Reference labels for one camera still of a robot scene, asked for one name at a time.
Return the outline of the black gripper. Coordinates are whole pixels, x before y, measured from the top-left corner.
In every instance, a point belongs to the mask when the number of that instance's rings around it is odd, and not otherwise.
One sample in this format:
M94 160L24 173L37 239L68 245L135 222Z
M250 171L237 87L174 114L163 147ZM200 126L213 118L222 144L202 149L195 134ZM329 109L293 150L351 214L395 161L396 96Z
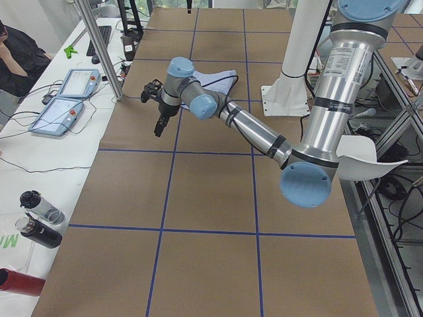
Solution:
M179 97L174 97L169 94L160 94L158 101L160 116L154 129L156 137L162 135L169 122L169 118L178 114L181 105L181 99Z

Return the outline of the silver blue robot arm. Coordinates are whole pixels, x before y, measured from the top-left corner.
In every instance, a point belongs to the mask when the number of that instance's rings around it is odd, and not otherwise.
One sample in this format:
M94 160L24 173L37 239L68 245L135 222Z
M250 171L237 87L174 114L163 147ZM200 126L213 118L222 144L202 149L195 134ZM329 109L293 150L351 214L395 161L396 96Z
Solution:
M191 14L192 13L192 0L186 0L186 8L187 8L187 13Z
M320 206L328 199L334 177L364 181L386 175L397 163L378 162L370 138L344 135L344 129L371 57L385 44L401 5L400 1L337 3L330 29L332 48L314 90L313 105L309 106L305 78L331 3L297 4L280 77L262 89L266 116L308 117L297 145L291 145L226 95L204 88L195 78L194 64L184 57L171 60L167 78L154 96L160 112L155 135L162 134L182 105L200 120L217 116L279 164L282 194L304 208Z

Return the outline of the person's hand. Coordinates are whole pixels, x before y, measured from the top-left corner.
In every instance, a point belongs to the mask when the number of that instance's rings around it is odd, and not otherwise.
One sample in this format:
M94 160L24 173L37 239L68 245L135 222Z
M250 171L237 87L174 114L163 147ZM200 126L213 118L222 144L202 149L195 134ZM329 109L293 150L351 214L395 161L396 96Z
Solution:
M4 44L4 42L0 42L0 58L5 59L11 55L8 47Z

